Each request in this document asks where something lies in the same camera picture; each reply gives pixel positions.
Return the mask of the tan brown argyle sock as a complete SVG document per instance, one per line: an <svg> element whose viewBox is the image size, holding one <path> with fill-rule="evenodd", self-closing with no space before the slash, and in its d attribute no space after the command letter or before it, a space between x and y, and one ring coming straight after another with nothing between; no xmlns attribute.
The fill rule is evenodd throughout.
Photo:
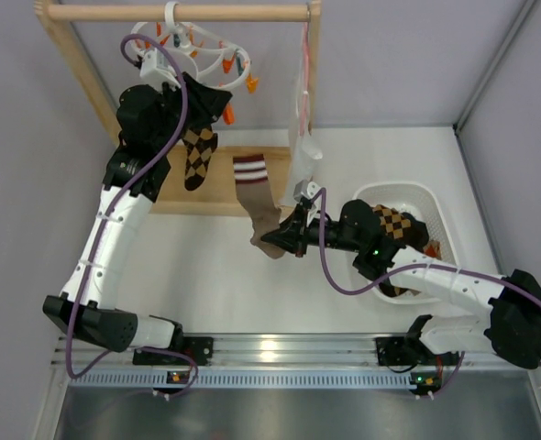
<svg viewBox="0 0 541 440"><path fill-rule="evenodd" d="M210 126L196 131L188 129L182 142L186 149L184 188L192 192L205 181L210 160L218 146L218 135Z"/></svg>

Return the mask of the white plastic clip hanger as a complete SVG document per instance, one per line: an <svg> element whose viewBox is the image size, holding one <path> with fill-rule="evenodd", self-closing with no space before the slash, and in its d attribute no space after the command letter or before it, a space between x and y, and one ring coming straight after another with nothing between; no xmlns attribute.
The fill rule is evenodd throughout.
<svg viewBox="0 0 541 440"><path fill-rule="evenodd" d="M176 6L175 1L166 3L162 22L138 22L132 32L153 39L177 60L181 69L203 85L229 92L245 87L249 93L255 93L259 78L251 73L248 53L203 27L178 20ZM139 58L139 72L144 52L153 48L154 44L141 39L132 43Z"/></svg>

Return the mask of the taupe striped-cuff sock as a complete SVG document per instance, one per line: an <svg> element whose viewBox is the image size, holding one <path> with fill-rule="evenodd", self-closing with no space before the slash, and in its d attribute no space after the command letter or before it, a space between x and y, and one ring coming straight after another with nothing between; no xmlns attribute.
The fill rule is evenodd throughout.
<svg viewBox="0 0 541 440"><path fill-rule="evenodd" d="M237 200L251 220L250 244L271 259L280 259L285 251L261 241L261 236L279 227L281 209L275 204L268 170L261 154L234 157L233 171Z"/></svg>

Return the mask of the black sock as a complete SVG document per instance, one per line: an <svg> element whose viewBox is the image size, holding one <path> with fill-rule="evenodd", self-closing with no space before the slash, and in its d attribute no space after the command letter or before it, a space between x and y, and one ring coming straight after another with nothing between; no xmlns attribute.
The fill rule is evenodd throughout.
<svg viewBox="0 0 541 440"><path fill-rule="evenodd" d="M196 81L188 72L182 73L188 93L188 114L185 127L200 130L216 123L230 103L233 94Z"/></svg>

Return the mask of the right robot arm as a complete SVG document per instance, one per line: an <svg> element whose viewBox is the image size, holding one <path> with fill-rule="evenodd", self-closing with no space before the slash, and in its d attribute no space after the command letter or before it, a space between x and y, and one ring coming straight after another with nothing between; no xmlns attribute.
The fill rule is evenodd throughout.
<svg viewBox="0 0 541 440"><path fill-rule="evenodd" d="M541 367L541 286L533 275L520 269L489 275L430 258L386 236L362 200L345 203L336 221L323 213L310 219L310 206L302 200L262 241L297 257L310 246L352 252L352 266L368 290L388 284L465 311L458 317L418 316L405 335L414 350L490 353L522 369Z"/></svg>

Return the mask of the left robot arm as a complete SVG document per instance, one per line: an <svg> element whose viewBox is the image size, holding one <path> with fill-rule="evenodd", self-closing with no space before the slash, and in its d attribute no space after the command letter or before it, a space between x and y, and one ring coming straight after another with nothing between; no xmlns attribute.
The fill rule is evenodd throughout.
<svg viewBox="0 0 541 440"><path fill-rule="evenodd" d="M72 340L123 352L170 349L182 334L171 320L116 307L127 254L171 169L168 152L181 138L210 137L232 97L188 73L182 77L183 89L141 84L119 97L119 146L106 165L92 231L61 293L47 296L42 306Z"/></svg>

